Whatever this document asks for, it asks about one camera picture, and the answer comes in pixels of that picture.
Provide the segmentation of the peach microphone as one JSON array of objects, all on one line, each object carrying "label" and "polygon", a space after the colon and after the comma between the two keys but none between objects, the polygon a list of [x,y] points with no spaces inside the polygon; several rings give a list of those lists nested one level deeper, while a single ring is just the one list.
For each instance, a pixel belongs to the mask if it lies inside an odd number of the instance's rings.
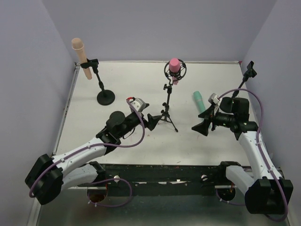
[{"label": "peach microphone", "polygon": [[[87,63],[87,56],[85,52],[84,43],[80,38],[74,38],[71,40],[72,49],[75,50],[77,53],[77,56],[79,58],[80,64]],[[88,68],[82,68],[84,71],[84,74],[88,80],[92,79],[91,71]]]}]

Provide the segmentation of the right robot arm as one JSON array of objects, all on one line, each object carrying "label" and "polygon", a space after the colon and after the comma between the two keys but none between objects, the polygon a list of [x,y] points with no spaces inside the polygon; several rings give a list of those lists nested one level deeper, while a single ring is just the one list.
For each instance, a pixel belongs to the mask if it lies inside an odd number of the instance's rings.
[{"label": "right robot arm", "polygon": [[293,191],[290,180],[276,170],[262,143],[258,125],[249,120],[249,101],[241,97],[211,100],[211,106],[199,114],[203,121],[191,129],[204,136],[217,126],[229,128],[246,153],[252,176],[238,163],[225,166],[225,177],[244,195],[251,214],[283,215]]}]

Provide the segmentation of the black round-base clip stand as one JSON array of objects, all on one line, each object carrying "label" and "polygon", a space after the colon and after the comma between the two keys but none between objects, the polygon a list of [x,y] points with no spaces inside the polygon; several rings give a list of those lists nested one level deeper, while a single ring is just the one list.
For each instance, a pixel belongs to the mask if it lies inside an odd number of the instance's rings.
[{"label": "black round-base clip stand", "polygon": [[92,59],[92,60],[87,59],[87,62],[84,62],[84,63],[80,64],[80,66],[83,69],[87,79],[89,79],[89,80],[92,79],[92,74],[91,74],[91,71],[90,71],[90,67],[92,68],[93,73],[96,75],[96,77],[98,79],[99,88],[101,89],[101,91],[98,93],[98,95],[96,97],[97,102],[100,105],[107,106],[107,105],[110,105],[114,102],[115,94],[111,90],[108,90],[108,89],[104,88],[104,84],[101,81],[100,76],[99,76],[98,65],[99,65],[98,59]]}]

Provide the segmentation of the teal microphone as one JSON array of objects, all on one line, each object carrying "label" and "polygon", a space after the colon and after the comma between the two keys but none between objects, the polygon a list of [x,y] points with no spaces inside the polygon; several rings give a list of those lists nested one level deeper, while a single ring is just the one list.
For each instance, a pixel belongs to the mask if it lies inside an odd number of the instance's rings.
[{"label": "teal microphone", "polygon": [[194,101],[197,105],[199,112],[203,113],[206,110],[206,107],[204,105],[203,98],[202,98],[202,95],[200,94],[200,92],[199,91],[193,92],[193,98],[194,98]]}]

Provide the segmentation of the aluminium extrusion frame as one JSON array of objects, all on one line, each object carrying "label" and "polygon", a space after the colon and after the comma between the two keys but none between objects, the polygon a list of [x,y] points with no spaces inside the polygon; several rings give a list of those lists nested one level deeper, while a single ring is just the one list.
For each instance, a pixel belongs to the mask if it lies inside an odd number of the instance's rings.
[{"label": "aluminium extrusion frame", "polygon": [[[74,73],[73,73],[73,78],[72,78],[72,81],[71,81],[71,87],[70,87],[70,90],[69,90],[69,93],[68,93],[66,105],[64,107],[63,117],[62,117],[62,120],[61,120],[61,124],[60,124],[60,127],[59,127],[57,138],[55,140],[55,146],[54,146],[54,149],[52,151],[52,155],[56,155],[57,150],[58,150],[58,146],[59,146],[61,135],[62,135],[62,132],[63,132],[66,116],[67,116],[67,113],[68,113],[68,110],[69,110],[69,107],[70,107],[72,95],[73,95],[73,92],[74,92],[74,89],[75,89],[75,86],[76,86],[76,81],[77,81],[80,69],[81,69],[80,63],[76,62]],[[34,199],[33,203],[32,203],[32,208],[31,208],[31,211],[30,211],[30,214],[29,214],[29,218],[28,218],[28,221],[27,221],[27,224],[26,224],[27,226],[36,226],[36,224],[38,222],[38,218],[39,218],[40,208],[41,208],[40,203],[38,202],[37,199]]]}]

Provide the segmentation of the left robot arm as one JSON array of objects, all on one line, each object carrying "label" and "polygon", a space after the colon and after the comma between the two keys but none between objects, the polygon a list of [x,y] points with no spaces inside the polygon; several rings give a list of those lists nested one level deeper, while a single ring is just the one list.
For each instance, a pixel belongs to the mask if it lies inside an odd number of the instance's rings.
[{"label": "left robot arm", "polygon": [[106,121],[105,127],[90,141],[65,154],[41,155],[27,177],[25,184],[29,187],[29,197],[36,198],[41,205],[53,201],[62,190],[81,184],[94,184],[99,175],[99,167],[89,163],[98,157],[109,154],[116,148],[128,148],[121,144],[121,138],[137,126],[145,130],[154,130],[161,116],[143,116],[148,103],[139,98],[130,98],[127,104],[131,113],[126,116],[121,111],[114,111]]}]

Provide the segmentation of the black front mounting rail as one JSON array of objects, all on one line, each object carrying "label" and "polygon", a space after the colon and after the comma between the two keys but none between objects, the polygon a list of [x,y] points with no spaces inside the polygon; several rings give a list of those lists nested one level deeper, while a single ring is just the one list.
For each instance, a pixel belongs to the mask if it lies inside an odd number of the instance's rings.
[{"label": "black front mounting rail", "polygon": [[235,161],[222,161],[217,166],[99,164],[92,162],[98,173],[95,184],[86,183],[91,196],[184,196],[215,194],[220,187],[230,188],[225,176],[227,166]]}]

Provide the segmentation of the black tripod shock-mount stand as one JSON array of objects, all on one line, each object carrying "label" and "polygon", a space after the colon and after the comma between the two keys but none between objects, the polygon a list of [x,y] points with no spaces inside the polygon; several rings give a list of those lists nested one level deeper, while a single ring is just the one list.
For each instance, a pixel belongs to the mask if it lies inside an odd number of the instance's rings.
[{"label": "black tripod shock-mount stand", "polygon": [[[181,66],[180,71],[175,75],[175,77],[178,79],[178,82],[180,80],[182,80],[184,78],[184,76],[186,75],[186,73],[187,73],[186,63],[184,61],[182,61],[181,59],[179,59],[179,61],[180,61],[180,66]],[[172,94],[172,90],[173,90],[173,86],[174,86],[171,75],[170,75],[170,71],[169,71],[169,61],[165,64],[164,75],[168,79],[169,83],[165,84],[164,87],[163,87],[163,90],[166,90],[166,92],[167,92],[167,99],[166,99],[166,102],[164,102],[162,104],[164,109],[161,111],[162,118],[161,118],[160,121],[171,123],[174,130],[175,130],[175,132],[178,132],[178,129],[176,128],[176,126],[173,123],[173,121],[170,117],[170,114],[169,114],[170,96]]]}]

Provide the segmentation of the pink microphone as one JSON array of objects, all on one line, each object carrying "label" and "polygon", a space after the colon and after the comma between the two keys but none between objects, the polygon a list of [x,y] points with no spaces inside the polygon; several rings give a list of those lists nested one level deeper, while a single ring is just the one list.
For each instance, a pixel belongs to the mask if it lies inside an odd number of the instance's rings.
[{"label": "pink microphone", "polygon": [[178,79],[175,75],[180,71],[180,61],[178,58],[172,58],[169,61],[169,71],[174,85],[178,84]]}]

